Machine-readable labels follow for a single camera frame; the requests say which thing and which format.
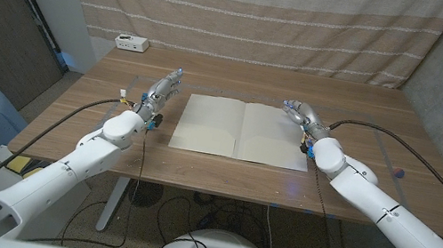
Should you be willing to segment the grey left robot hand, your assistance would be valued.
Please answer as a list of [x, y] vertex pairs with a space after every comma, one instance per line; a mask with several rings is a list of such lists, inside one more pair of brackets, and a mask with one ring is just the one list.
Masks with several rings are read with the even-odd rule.
[[158, 114], [167, 101], [180, 92], [178, 85], [181, 83], [182, 75], [183, 70], [178, 68], [154, 83], [148, 89], [146, 98], [133, 108], [133, 112], [138, 114], [143, 121], [148, 122]]

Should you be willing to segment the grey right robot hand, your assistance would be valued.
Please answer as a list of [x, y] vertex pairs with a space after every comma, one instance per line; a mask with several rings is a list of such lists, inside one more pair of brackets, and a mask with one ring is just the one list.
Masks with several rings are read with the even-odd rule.
[[313, 140], [318, 141], [330, 136], [328, 128], [309, 104], [298, 100], [285, 100], [282, 109]]

